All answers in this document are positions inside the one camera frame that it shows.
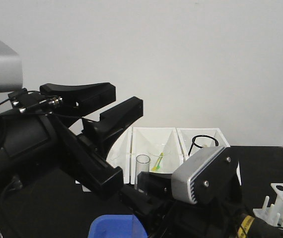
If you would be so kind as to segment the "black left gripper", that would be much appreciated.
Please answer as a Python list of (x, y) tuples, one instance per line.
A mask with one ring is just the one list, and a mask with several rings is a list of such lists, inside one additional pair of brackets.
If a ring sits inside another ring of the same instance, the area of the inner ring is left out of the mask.
[(47, 83), (20, 89), (0, 113), (0, 204), (5, 196), (61, 169), (101, 198), (123, 187), (123, 171), (100, 156), (82, 133), (86, 116), (116, 101), (109, 82), (65, 86)]

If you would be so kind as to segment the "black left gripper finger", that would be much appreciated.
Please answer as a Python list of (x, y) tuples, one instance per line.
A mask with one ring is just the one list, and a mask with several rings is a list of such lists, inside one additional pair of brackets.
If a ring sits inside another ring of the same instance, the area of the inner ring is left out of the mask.
[(106, 159), (116, 140), (142, 116), (143, 100), (131, 97), (102, 112), (100, 121), (83, 121), (82, 133), (94, 144), (100, 156)]

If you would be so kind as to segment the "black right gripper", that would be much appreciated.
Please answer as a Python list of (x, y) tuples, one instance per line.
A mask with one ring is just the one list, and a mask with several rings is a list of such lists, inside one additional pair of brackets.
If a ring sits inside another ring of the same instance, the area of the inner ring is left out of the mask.
[(172, 197), (170, 176), (142, 173), (145, 190), (125, 185), (120, 201), (141, 222), (149, 238), (237, 238), (242, 192), (237, 177), (223, 184), (208, 204)]

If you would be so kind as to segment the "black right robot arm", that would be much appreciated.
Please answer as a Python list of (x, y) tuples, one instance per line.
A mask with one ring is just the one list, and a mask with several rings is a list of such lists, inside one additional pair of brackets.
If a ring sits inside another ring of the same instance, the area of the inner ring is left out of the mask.
[(138, 189), (125, 185), (119, 197), (149, 238), (283, 238), (283, 227), (247, 211), (234, 178), (218, 181), (207, 204), (173, 198), (171, 174), (142, 172), (139, 180)]

